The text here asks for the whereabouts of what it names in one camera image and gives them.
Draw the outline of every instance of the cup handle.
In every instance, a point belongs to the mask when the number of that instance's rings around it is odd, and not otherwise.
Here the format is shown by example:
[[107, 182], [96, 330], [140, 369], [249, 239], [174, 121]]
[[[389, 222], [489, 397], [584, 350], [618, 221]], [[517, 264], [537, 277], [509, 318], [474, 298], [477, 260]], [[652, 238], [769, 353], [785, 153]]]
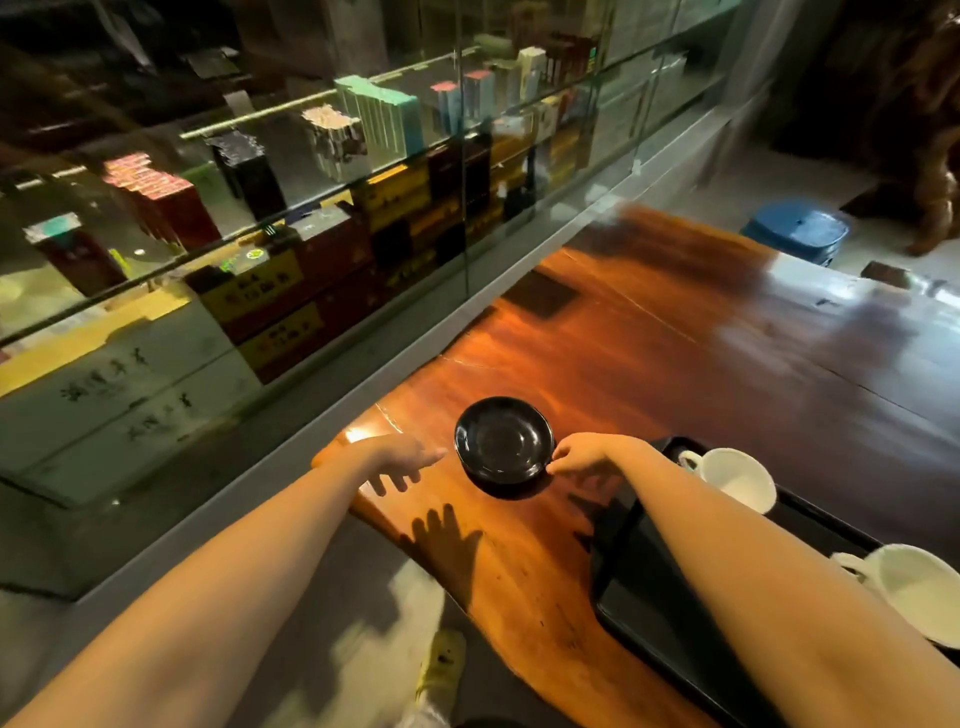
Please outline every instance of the cup handle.
[[848, 571], [852, 571], [853, 574], [851, 574], [851, 576], [855, 577], [858, 581], [863, 581], [870, 575], [867, 569], [867, 562], [851, 553], [838, 551], [830, 555], [830, 561], [839, 564]]
[[685, 471], [693, 473], [697, 468], [700, 467], [700, 462], [704, 458], [701, 455], [698, 455], [693, 450], [686, 449], [677, 456], [677, 462], [680, 463], [680, 467]]

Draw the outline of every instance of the hand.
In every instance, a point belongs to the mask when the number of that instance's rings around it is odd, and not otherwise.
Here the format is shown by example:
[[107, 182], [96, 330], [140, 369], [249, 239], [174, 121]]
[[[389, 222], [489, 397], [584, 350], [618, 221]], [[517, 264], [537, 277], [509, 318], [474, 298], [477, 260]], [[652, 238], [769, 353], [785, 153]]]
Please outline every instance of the hand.
[[564, 437], [553, 451], [553, 462], [546, 471], [551, 475], [558, 473], [578, 473], [611, 462], [612, 450], [618, 446], [638, 443], [627, 435], [604, 435], [598, 432], [577, 432]]
[[370, 484], [378, 496], [387, 495], [382, 475], [389, 477], [394, 487], [403, 493], [407, 489], [404, 477], [409, 477], [413, 483], [419, 483], [420, 470], [428, 468], [446, 455], [444, 448], [426, 449], [416, 437], [402, 433], [371, 437], [363, 442], [376, 452]]

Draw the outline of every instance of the label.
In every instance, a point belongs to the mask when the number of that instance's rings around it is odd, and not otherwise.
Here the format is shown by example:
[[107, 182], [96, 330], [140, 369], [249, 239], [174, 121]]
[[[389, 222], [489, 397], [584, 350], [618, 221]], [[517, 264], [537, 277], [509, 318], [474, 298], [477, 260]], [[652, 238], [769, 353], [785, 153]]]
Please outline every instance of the label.
[[213, 318], [225, 324], [275, 301], [302, 280], [303, 271], [297, 257], [289, 250], [244, 271], [200, 298]]
[[254, 369], [292, 351], [324, 327], [324, 320], [315, 303], [294, 311], [282, 321], [237, 347]]

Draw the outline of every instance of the wooden tabletop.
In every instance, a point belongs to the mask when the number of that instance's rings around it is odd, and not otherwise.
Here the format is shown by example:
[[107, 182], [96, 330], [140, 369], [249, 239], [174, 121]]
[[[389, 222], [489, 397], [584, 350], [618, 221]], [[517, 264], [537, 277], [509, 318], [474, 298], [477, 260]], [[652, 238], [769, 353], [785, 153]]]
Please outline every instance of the wooden tabletop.
[[[685, 434], [744, 449], [782, 486], [885, 542], [960, 567], [960, 313], [635, 206], [491, 305], [343, 437], [399, 429], [453, 450], [492, 395], [557, 439]], [[454, 454], [353, 510], [404, 547], [506, 664], [587, 728], [712, 721], [614, 641], [588, 600], [591, 519], [612, 481], [478, 490]]]

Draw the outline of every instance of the white box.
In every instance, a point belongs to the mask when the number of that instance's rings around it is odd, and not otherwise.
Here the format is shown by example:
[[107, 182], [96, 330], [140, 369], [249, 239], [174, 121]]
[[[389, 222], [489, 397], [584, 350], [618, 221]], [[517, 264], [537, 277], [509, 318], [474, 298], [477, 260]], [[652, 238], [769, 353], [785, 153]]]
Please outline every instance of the white box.
[[24, 485], [60, 502], [83, 505], [129, 487], [262, 389], [240, 352], [232, 351], [168, 386], [125, 415], [47, 458]]
[[0, 467], [24, 472], [232, 348], [202, 303], [159, 290], [19, 354], [0, 364]]

